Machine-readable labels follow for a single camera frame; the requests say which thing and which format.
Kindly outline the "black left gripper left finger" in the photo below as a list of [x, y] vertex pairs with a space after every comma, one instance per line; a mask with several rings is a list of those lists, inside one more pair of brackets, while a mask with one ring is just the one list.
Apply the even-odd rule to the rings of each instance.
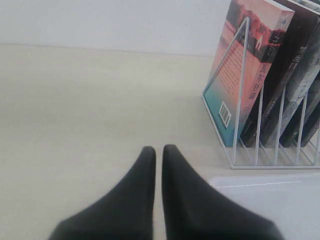
[[127, 174], [101, 199], [62, 220], [51, 240], [151, 240], [156, 151], [142, 148]]

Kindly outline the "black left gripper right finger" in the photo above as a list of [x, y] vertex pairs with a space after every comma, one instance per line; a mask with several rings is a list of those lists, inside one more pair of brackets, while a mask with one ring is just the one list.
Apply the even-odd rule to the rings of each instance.
[[162, 154], [162, 203], [168, 240], [281, 240], [276, 224], [211, 187], [178, 147]]

